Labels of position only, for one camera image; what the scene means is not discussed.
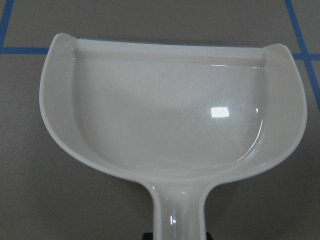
white dish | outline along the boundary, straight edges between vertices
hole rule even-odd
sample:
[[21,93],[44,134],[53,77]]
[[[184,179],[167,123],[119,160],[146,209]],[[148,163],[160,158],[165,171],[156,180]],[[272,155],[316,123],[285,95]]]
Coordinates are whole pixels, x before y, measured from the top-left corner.
[[204,240],[204,203],[262,173],[307,121],[287,47],[161,45],[60,33],[44,63],[43,121],[71,156],[152,195],[155,240]]

scoop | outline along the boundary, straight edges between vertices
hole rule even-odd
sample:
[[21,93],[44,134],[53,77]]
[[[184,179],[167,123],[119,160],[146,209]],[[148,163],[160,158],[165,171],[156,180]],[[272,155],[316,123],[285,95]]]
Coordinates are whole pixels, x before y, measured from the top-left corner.
[[163,45],[60,33],[39,102],[67,153],[146,187],[155,240],[205,240],[211,189],[285,160],[307,121],[302,80],[282,44]]

scoop handle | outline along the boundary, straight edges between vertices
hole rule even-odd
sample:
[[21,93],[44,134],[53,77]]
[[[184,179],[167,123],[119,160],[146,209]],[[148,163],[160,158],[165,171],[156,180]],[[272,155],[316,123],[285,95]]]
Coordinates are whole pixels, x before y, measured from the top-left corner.
[[206,240],[204,185],[153,184],[154,240]]

white ceramic spoon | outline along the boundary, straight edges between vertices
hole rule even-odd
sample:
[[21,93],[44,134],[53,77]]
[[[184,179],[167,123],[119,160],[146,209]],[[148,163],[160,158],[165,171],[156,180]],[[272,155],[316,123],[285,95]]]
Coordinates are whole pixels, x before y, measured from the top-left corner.
[[286,159],[307,120],[299,72],[281,44],[161,45],[60,33],[39,101],[66,152],[148,189],[155,240],[205,240],[210,190]]

black object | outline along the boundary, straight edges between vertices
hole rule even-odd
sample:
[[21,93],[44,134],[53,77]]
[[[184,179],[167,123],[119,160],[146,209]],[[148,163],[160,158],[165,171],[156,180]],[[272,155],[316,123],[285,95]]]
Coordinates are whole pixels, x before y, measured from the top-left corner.
[[[145,232],[142,235],[142,240],[153,240],[154,234],[152,232]],[[206,233],[206,240],[214,240],[209,232]]]

